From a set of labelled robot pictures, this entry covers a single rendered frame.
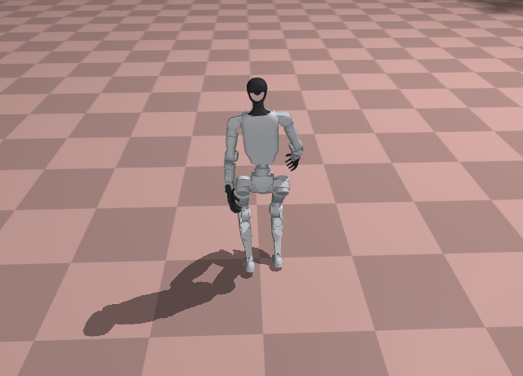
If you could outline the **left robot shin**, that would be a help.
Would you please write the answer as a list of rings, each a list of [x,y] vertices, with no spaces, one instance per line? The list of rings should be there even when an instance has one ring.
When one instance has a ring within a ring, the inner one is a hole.
[[[252,248],[251,248],[251,243],[252,243],[251,224],[250,224],[250,221],[242,222],[241,212],[238,213],[238,219],[239,219],[239,231],[240,231],[241,240],[244,244],[246,259],[248,262],[248,259],[251,258],[251,262],[252,262],[253,256],[252,256]]]

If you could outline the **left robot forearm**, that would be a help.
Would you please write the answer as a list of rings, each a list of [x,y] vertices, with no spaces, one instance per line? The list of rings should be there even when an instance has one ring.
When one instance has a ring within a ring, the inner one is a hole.
[[[224,169],[225,169],[224,189],[226,189],[225,186],[228,184],[228,185],[231,186],[231,190],[233,190],[233,188],[235,187],[235,183],[234,183],[234,180],[235,180],[235,163],[231,162],[231,161],[226,161],[226,153],[225,153],[225,159],[224,159]]]

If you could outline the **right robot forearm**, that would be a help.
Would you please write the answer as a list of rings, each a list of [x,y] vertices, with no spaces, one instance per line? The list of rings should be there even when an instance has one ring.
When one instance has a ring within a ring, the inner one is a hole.
[[[291,152],[291,155],[290,155],[291,160],[294,162],[295,160],[300,159],[302,152],[303,152],[303,148],[301,150],[299,150],[298,152]]]

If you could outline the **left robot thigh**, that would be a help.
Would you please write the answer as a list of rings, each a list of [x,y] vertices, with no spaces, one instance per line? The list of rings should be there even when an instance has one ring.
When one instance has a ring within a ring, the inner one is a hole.
[[[248,201],[250,197],[250,191],[252,190],[252,182],[250,177],[238,176],[235,180],[235,196],[239,199],[237,205],[242,207],[241,216],[242,222],[250,221],[251,210],[248,208]],[[239,208],[238,208],[239,209]]]

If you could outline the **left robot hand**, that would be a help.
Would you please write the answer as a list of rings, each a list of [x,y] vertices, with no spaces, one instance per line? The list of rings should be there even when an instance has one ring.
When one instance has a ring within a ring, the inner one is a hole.
[[[235,197],[235,194],[234,194],[234,191],[235,191],[235,188],[233,188],[233,190],[231,190],[231,186],[230,185],[226,185],[225,186],[226,190],[225,192],[227,193],[227,199],[228,199],[228,203],[230,205],[230,210],[233,212],[233,213],[239,213],[241,212],[240,209],[238,208],[242,208],[242,207],[239,207],[235,200],[239,201],[239,199],[237,197]]]

